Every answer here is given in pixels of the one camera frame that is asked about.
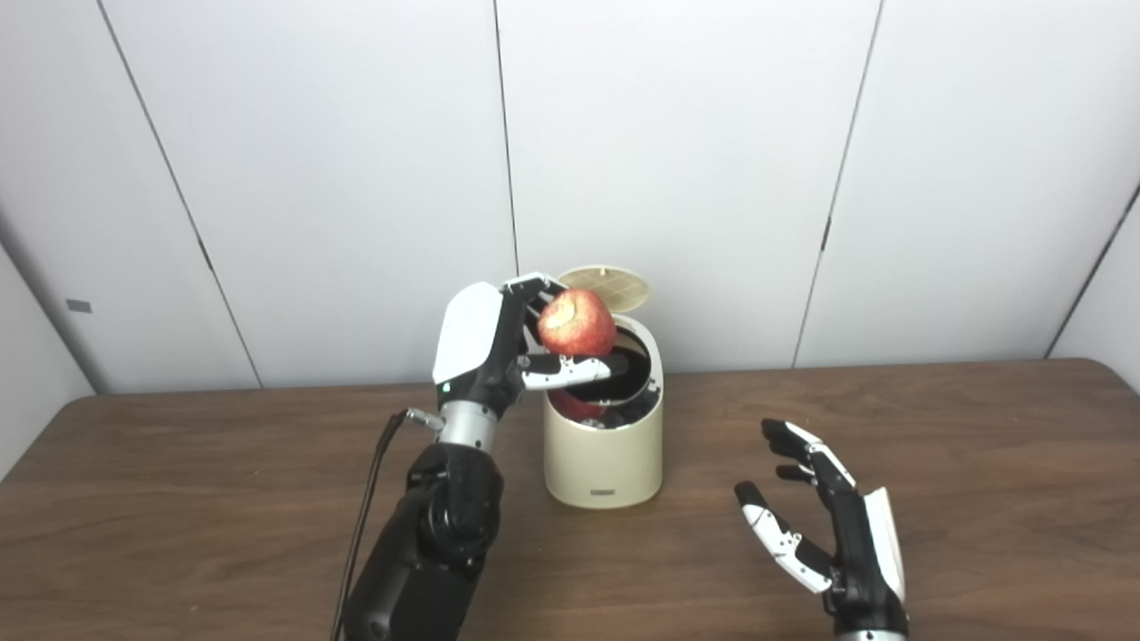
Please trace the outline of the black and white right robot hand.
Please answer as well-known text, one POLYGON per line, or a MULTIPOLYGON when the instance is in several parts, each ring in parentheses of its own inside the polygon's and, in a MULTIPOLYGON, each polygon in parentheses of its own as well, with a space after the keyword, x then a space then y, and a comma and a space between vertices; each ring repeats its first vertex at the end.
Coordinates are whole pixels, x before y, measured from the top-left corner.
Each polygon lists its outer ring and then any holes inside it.
POLYGON ((887 488, 860 490, 842 460, 817 435, 763 417, 769 451, 787 459, 785 482, 814 488, 832 524, 826 551, 779 516, 756 482, 736 482, 738 508, 754 536, 787 575, 819 594, 838 640, 907 640, 907 581, 887 488))

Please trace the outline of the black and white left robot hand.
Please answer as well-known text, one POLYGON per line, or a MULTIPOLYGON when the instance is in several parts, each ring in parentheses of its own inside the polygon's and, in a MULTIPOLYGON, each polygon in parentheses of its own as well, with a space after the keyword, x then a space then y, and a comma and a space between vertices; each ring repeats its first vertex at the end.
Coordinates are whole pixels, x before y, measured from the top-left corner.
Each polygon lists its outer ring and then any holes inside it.
POLYGON ((531 271, 500 287, 477 281, 451 297, 432 370, 439 409, 469 401, 502 417, 526 391, 627 378, 632 362, 621 352, 528 352, 528 336, 544 342, 538 313, 567 289, 549 273, 531 271))

